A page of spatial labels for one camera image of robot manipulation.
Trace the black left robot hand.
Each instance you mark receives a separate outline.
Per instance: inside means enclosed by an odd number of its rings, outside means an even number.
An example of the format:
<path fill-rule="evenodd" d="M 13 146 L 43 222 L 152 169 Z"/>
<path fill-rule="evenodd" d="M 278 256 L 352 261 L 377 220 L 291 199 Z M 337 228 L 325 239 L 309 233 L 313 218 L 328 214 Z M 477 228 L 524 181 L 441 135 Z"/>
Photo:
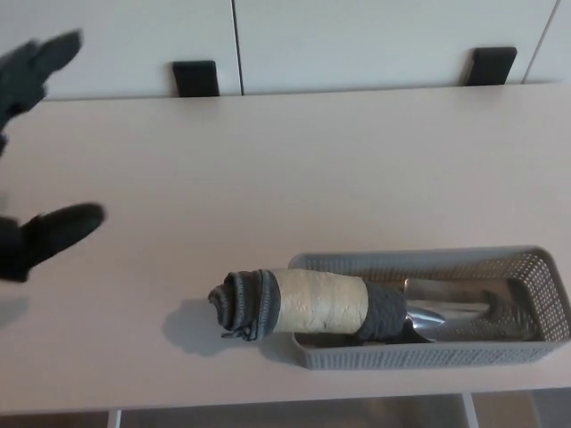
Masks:
<path fill-rule="evenodd" d="M 1 128 L 46 97 L 46 81 L 66 67 L 82 47 L 74 29 L 45 41 L 31 39 L 1 56 Z M 38 214 L 26 223 L 1 217 L 1 279 L 21 284 L 30 271 L 91 235 L 106 220 L 97 202 Z"/>

